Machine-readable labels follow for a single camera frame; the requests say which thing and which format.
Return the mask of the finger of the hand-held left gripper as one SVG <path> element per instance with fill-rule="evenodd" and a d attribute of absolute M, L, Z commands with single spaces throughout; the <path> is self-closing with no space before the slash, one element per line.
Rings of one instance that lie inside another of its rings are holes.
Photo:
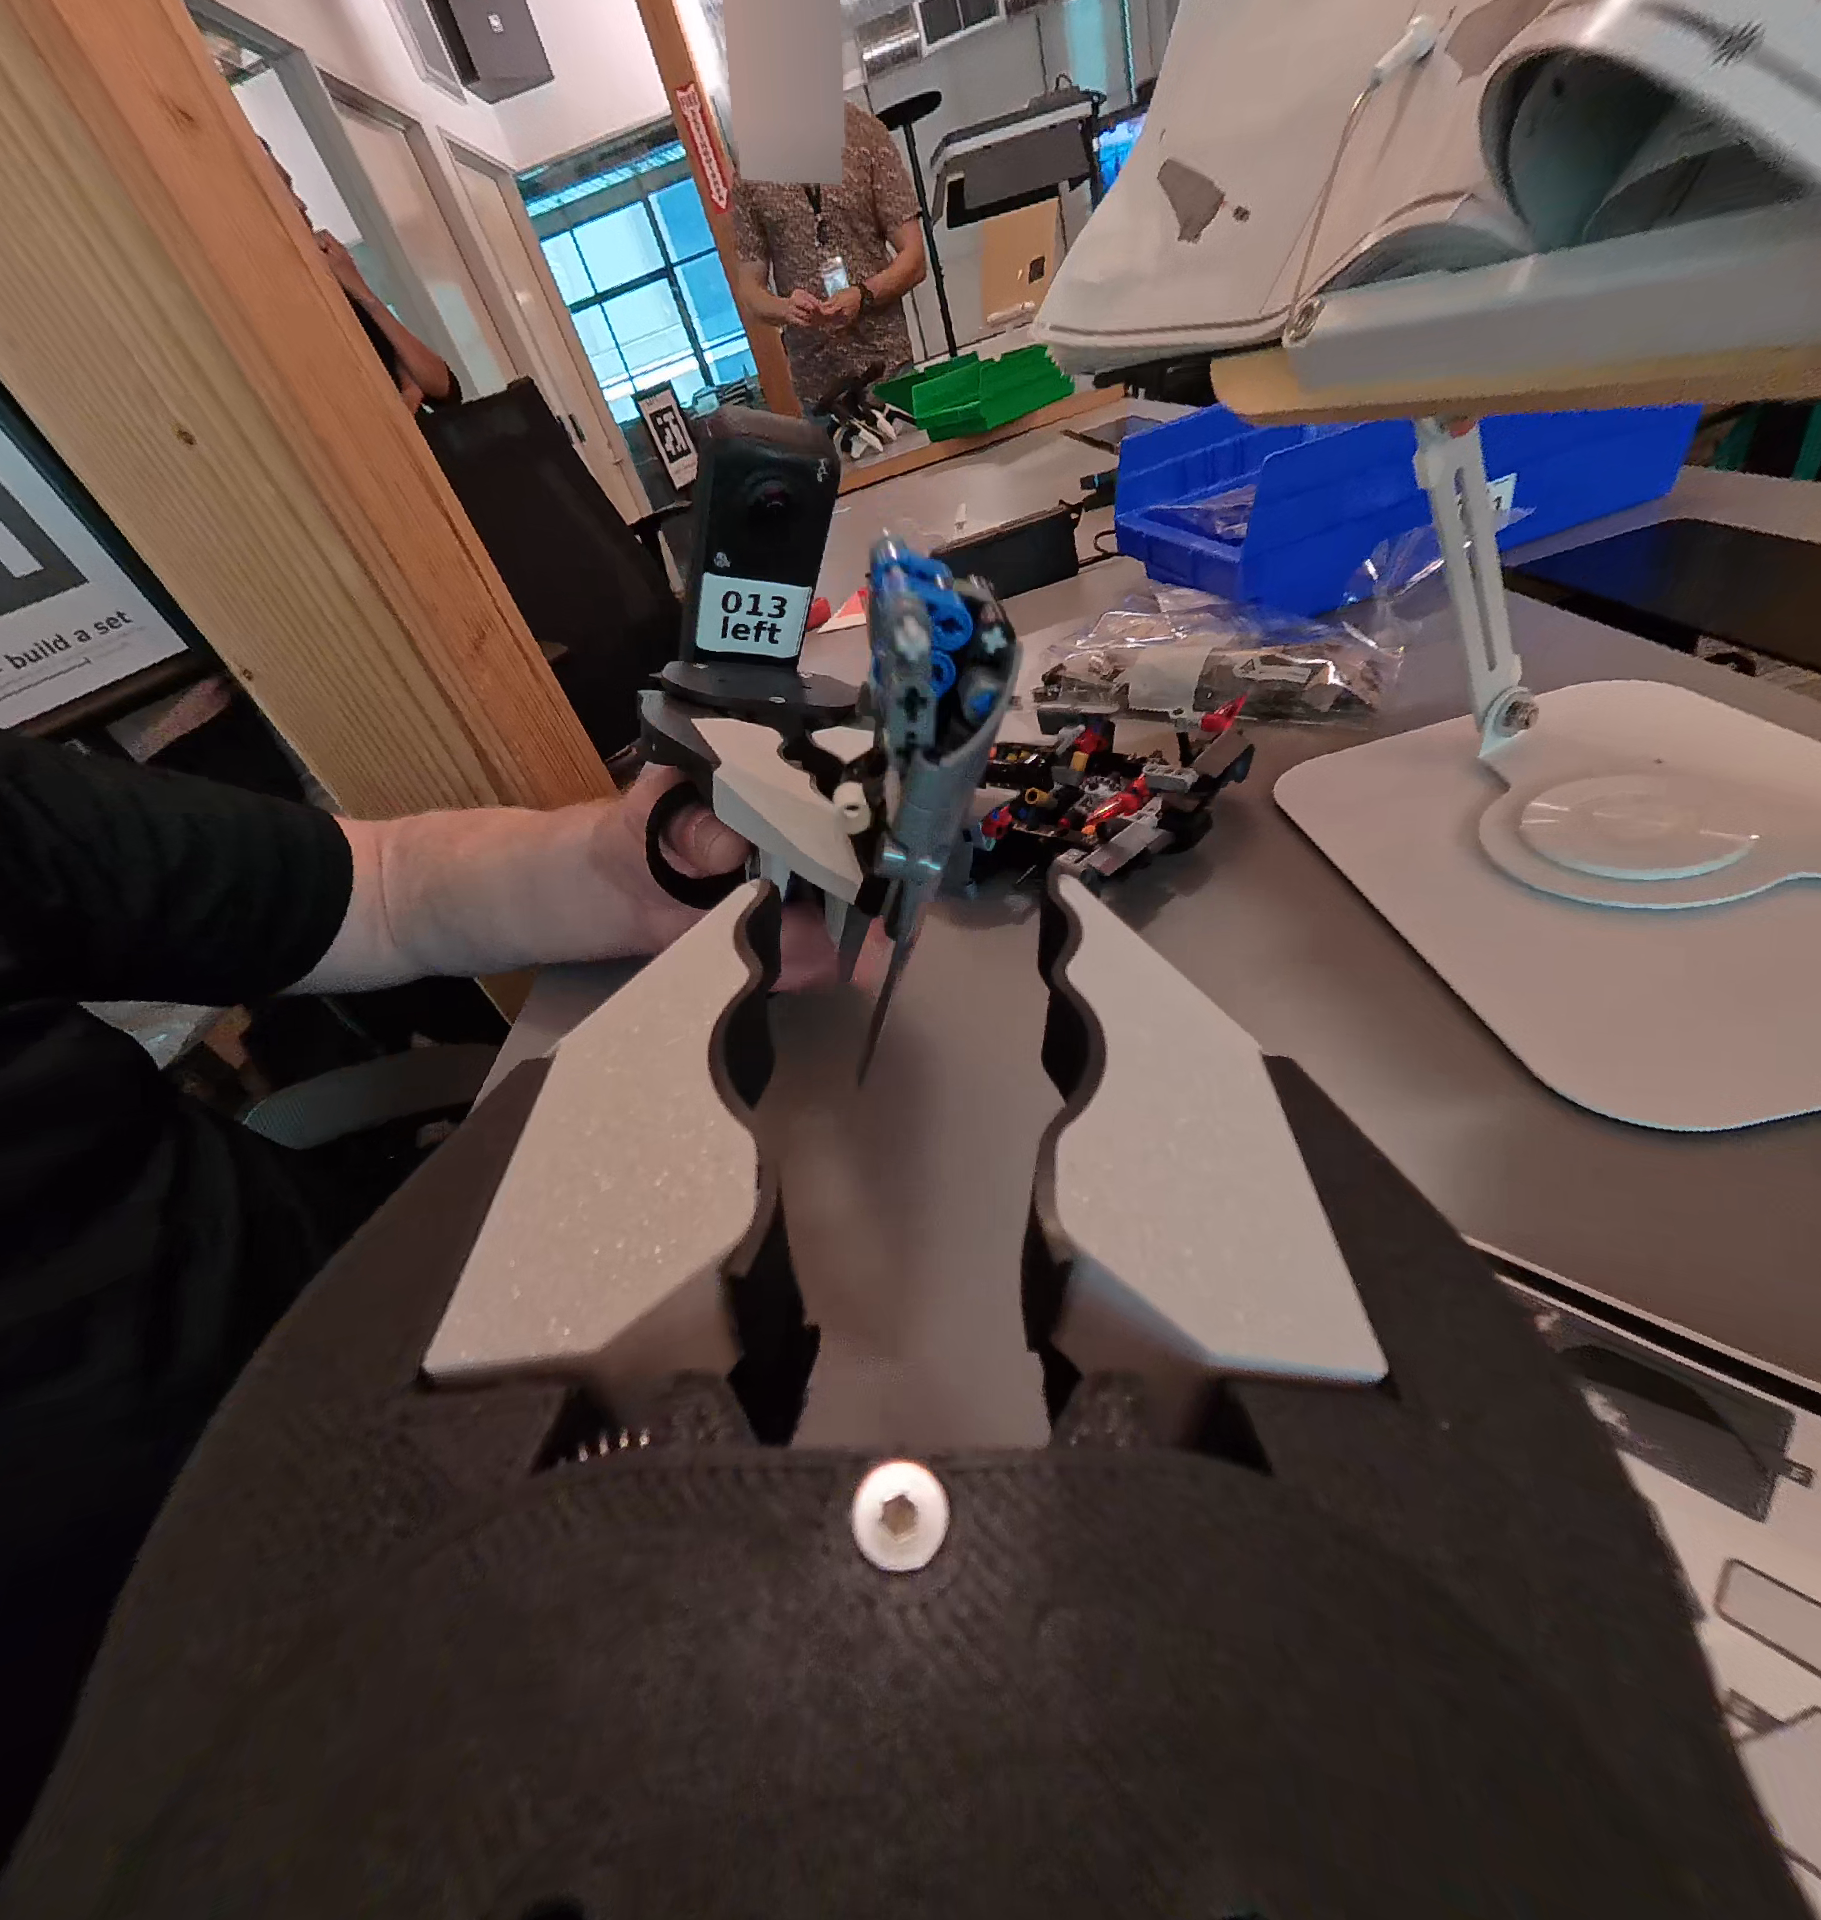
<path fill-rule="evenodd" d="M 840 977 L 881 986 L 876 804 L 863 765 L 874 731 L 855 722 L 784 737 L 767 722 L 698 716 L 709 808 L 754 849 L 754 872 L 823 906 Z"/>

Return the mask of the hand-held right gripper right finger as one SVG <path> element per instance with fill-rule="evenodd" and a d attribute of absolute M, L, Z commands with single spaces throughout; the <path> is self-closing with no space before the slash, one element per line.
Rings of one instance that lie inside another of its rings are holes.
<path fill-rule="evenodd" d="M 1058 1425 L 1112 1380 L 1148 1431 L 1225 1386 L 1378 1389 L 1367 1316 L 1260 1044 L 1078 876 L 1039 917 L 1041 1131 L 1022 1318 Z"/>

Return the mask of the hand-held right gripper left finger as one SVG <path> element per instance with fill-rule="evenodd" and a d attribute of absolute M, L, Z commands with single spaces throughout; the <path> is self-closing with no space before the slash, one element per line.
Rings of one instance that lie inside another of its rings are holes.
<path fill-rule="evenodd" d="M 758 1442 L 795 1438 L 823 1335 L 754 1129 L 780 947 L 782 900 L 748 881 L 555 1044 L 428 1384 L 561 1382 L 636 1431 L 707 1378 Z"/>

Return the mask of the blue grey lego sub-assembly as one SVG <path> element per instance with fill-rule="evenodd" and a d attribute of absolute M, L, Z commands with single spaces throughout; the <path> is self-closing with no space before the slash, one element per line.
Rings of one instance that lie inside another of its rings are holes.
<path fill-rule="evenodd" d="M 1022 647 L 994 589 L 883 536 L 870 555 L 874 763 L 870 874 L 889 964 L 859 1054 L 868 1078 L 930 906 L 966 857 L 966 819 L 1013 699 Z"/>

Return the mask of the white book stand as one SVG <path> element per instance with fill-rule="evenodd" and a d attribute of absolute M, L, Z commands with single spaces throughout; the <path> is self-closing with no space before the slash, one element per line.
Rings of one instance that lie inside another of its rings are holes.
<path fill-rule="evenodd" d="M 1551 1091 L 1710 1134 L 1821 1112 L 1821 746 L 1647 679 L 1532 692 L 1480 422 L 1527 401 L 1746 401 L 1821 371 L 1697 362 L 1632 388 L 1408 416 L 1470 718 L 1281 786 L 1290 819 Z"/>

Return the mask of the lego instruction booklet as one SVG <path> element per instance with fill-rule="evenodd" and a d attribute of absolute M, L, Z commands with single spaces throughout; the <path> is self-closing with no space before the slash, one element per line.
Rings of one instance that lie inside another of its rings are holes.
<path fill-rule="evenodd" d="M 1821 2 L 1180 4 L 1037 339 L 1412 414 L 1821 371 Z"/>

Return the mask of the partly built lego car model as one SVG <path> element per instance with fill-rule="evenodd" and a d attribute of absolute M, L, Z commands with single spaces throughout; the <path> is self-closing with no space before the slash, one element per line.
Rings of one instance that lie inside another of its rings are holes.
<path fill-rule="evenodd" d="M 1215 827 L 1219 795 L 1249 778 L 1245 696 L 1180 718 L 1172 748 L 1125 750 L 1120 716 L 1075 709 L 1050 739 L 998 741 L 964 831 L 968 883 L 1041 883 L 1065 870 L 1101 891 L 1193 851 Z"/>

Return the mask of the clear bag of lego parts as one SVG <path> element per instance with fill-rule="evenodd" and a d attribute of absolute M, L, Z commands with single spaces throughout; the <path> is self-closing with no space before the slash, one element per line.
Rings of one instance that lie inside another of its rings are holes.
<path fill-rule="evenodd" d="M 1026 705 L 1172 724 L 1238 707 L 1260 724 L 1360 726 L 1403 660 L 1397 621 L 1133 596 L 1041 649 Z"/>

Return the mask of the lego sticker sheet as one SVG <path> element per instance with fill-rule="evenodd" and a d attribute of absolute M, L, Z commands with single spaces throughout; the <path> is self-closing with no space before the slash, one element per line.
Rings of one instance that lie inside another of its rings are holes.
<path fill-rule="evenodd" d="M 1727 1734 L 1821 1916 L 1821 1389 L 1515 1260 L 1675 1560 Z"/>

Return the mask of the person's left hand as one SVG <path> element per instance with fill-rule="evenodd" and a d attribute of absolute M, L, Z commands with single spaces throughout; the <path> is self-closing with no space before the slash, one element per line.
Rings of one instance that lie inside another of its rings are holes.
<path fill-rule="evenodd" d="M 358 896 L 371 951 L 403 979 L 484 977 L 653 958 L 705 915 L 664 874 L 741 885 L 748 842 L 686 801 L 649 836 L 681 780 L 645 769 L 615 801 L 473 808 L 360 829 Z"/>

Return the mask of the small black white tag sign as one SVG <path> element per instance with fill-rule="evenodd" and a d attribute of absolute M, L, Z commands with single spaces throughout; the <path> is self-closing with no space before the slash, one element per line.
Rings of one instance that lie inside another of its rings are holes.
<path fill-rule="evenodd" d="M 638 388 L 634 403 L 671 486 L 690 493 L 698 476 L 698 448 L 675 386 Z"/>

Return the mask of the person's black-clothed torso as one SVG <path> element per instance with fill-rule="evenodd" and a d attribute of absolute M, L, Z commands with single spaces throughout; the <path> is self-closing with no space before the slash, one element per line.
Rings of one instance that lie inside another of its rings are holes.
<path fill-rule="evenodd" d="M 409 1168 L 276 1146 L 90 1009 L 279 990 L 240 966 L 0 981 L 0 1873 L 201 1429 Z"/>

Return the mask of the blue plastic bin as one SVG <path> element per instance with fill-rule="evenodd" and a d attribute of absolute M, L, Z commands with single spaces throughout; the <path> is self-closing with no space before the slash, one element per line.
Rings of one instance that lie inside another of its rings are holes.
<path fill-rule="evenodd" d="M 1667 495 L 1699 405 L 1480 422 L 1498 546 Z M 1215 405 L 1129 435 L 1116 456 L 1114 544 L 1146 574 L 1223 600 L 1322 615 L 1363 589 L 1380 546 L 1425 529 L 1410 420 L 1255 426 Z"/>

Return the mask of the black white tag poster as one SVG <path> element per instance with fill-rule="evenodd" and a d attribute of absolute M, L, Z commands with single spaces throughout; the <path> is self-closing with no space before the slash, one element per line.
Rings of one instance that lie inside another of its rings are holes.
<path fill-rule="evenodd" d="M 219 669 L 0 381 L 0 731 L 84 733 Z"/>

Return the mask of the black wall box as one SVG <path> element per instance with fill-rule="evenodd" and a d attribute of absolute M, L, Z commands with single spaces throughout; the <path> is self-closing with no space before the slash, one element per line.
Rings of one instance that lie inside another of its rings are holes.
<path fill-rule="evenodd" d="M 428 2 L 458 84 L 501 105 L 553 84 L 555 69 L 529 2 Z"/>

